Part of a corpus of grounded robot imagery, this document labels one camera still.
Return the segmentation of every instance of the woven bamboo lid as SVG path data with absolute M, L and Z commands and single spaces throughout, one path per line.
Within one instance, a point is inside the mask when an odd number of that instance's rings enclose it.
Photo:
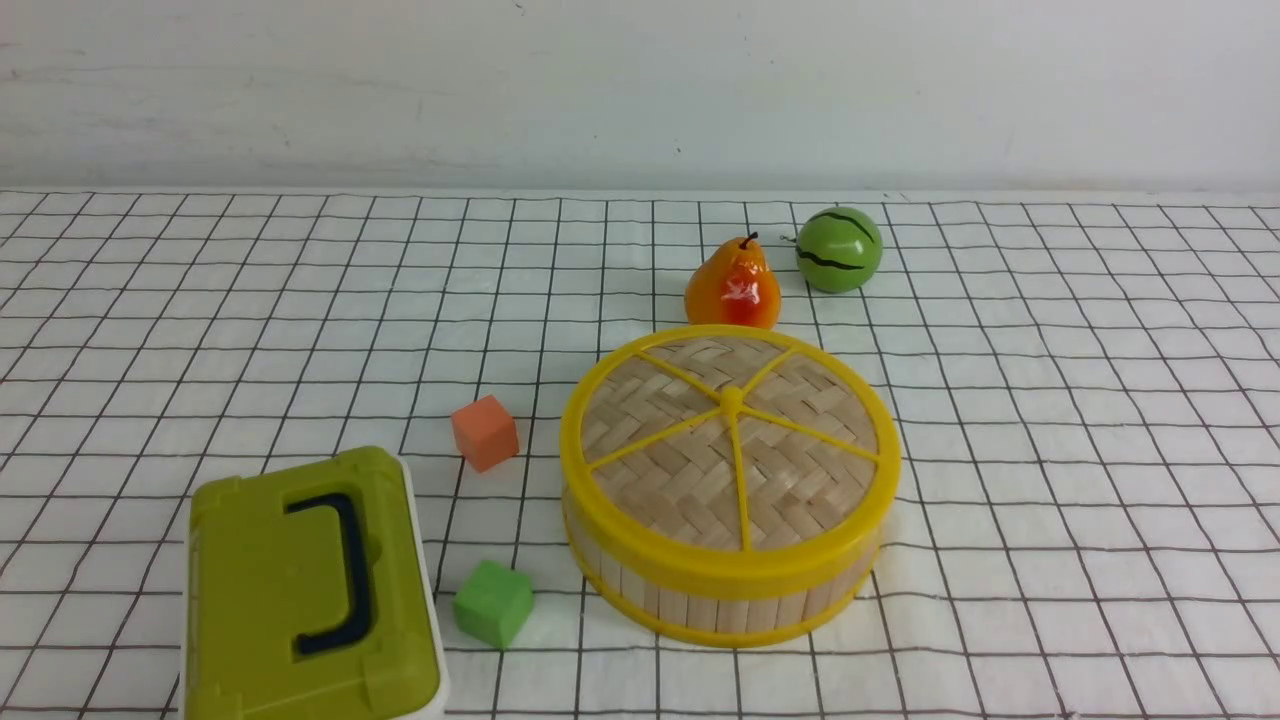
M 888 415 L 847 368 L 777 333 L 699 328 L 623 348 L 579 387 L 562 430 L 579 482 L 662 538 L 736 555 L 847 529 L 878 471 L 896 484 Z M 877 497 L 876 523 L 892 488 Z

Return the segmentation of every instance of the cube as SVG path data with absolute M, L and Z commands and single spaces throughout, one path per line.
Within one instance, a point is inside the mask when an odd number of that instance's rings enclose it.
M 492 395 L 456 411 L 451 420 L 458 452 L 477 473 L 484 473 L 520 452 L 516 421 Z
M 453 597 L 458 629 L 499 650 L 511 647 L 534 611 L 534 584 L 529 577 L 492 560 L 471 571 Z

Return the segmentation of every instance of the watermelon stripe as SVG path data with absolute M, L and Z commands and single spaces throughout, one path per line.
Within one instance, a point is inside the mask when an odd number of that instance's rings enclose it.
M 856 227 L 858 229 L 863 231 L 863 234 L 867 236 L 867 240 L 869 240 L 872 242 L 876 242 L 876 236 L 873 236 L 872 233 L 867 232 L 867 228 L 864 228 L 863 224 L 858 222 L 858 218 L 850 218 L 849 215 L 841 215 L 838 213 L 818 213 L 817 215 L 814 215 L 813 218 L 810 218 L 810 222 L 814 220 L 814 219 L 817 219 L 817 218 L 831 218 L 832 220 L 844 220 L 846 223 L 854 223 L 854 227 Z
M 846 265 L 838 260 L 828 260 L 809 252 L 808 250 L 800 250 L 796 247 L 796 255 L 804 258 L 805 260 L 813 263 L 814 265 L 822 265 L 823 268 L 838 268 L 841 270 L 861 270 L 865 265 Z

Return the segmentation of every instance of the bamboo steamer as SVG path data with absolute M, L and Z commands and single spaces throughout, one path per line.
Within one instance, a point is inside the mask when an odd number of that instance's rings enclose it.
M 840 612 L 901 470 L 861 378 L 737 325 L 652 334 L 602 360 L 566 407 L 561 462 L 591 585 L 648 628 L 717 647 L 782 642 Z

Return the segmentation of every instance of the orange foam cube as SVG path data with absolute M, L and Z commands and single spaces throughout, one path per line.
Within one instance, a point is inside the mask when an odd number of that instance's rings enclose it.
M 453 413 L 451 419 L 458 452 L 477 473 L 484 473 L 520 452 L 516 421 L 492 395 Z

